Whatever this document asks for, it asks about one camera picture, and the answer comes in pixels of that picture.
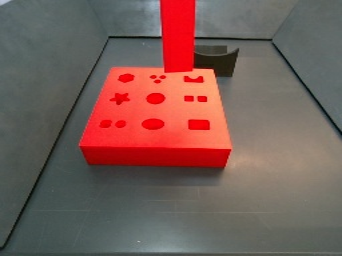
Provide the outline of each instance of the red shape sorter block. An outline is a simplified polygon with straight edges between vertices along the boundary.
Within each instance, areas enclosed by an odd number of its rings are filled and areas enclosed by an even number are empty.
[[[214,71],[113,68],[79,145],[90,164],[225,167],[232,141]]]

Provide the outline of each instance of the star-shaped hole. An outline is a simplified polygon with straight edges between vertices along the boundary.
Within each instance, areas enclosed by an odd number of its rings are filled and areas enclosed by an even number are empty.
[[[125,94],[115,93],[115,97],[111,98],[110,101],[115,101],[117,105],[122,105],[125,101],[130,101],[129,93],[125,93]]]

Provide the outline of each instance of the black object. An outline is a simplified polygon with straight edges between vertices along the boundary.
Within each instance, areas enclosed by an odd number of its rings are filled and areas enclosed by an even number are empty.
[[[226,45],[196,46],[196,68],[213,68],[217,76],[232,77],[240,48],[228,52]]]

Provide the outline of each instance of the red vertical bar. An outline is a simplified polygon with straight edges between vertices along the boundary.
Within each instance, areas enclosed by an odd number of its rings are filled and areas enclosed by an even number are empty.
[[[194,68],[196,0],[161,0],[166,72]]]

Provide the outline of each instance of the metal panel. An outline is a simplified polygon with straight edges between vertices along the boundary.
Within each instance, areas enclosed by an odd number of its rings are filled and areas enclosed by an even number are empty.
[[[0,7],[0,246],[107,35],[86,0]]]
[[[111,39],[5,253],[342,252],[335,126],[272,42],[200,43],[241,49],[234,77],[218,78],[226,169],[87,165],[78,143],[110,68],[162,66],[161,39]]]
[[[198,0],[197,36],[272,39],[297,1]],[[161,36],[160,0],[90,2],[110,36]]]
[[[341,13],[341,0],[301,0],[274,43],[342,131]]]

